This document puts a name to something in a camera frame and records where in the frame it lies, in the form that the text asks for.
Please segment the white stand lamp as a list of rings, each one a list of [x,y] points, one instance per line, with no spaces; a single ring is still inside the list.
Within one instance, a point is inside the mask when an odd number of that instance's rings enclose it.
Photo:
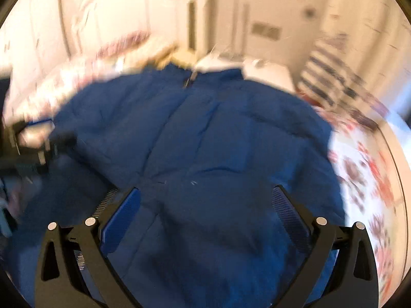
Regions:
[[[243,63],[247,55],[247,41],[251,17],[250,3],[245,0],[217,0],[214,47],[218,57]]]

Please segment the white bedside table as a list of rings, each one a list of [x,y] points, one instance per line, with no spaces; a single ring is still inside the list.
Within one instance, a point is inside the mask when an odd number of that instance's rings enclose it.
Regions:
[[[284,92],[295,93],[291,73],[284,65],[251,57],[243,58],[242,61],[230,61],[212,54],[208,54],[195,65],[195,69],[200,72],[216,72],[233,68],[241,69],[244,79],[257,81]]]

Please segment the white wooden headboard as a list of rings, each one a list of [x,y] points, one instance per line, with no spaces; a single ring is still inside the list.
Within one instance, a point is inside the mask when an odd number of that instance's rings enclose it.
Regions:
[[[212,48],[212,0],[61,0],[61,9],[72,55],[134,31],[164,36],[200,58]]]

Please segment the patterned purple pillow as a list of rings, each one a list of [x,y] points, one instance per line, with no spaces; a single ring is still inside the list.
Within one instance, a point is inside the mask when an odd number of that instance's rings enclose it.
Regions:
[[[106,59],[117,56],[130,48],[137,47],[147,41],[150,37],[147,31],[134,31],[122,36],[117,41],[111,42],[101,47],[96,53],[97,59]]]

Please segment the patterned window curtain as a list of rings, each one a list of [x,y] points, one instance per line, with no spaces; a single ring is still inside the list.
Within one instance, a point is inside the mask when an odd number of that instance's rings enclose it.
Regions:
[[[395,0],[328,0],[297,88],[309,101],[375,129],[407,40]]]

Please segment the cream pillow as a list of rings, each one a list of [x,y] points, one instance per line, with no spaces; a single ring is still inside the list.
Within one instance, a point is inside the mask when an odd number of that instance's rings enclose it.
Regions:
[[[150,35],[137,48],[129,50],[120,59],[125,69],[141,70],[150,64],[158,61],[173,52],[178,44],[160,35]]]

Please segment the wall socket panel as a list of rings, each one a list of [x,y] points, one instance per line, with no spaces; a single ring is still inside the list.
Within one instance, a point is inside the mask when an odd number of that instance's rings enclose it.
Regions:
[[[251,33],[268,40],[278,41],[281,38],[282,29],[271,24],[255,22],[252,24]]]

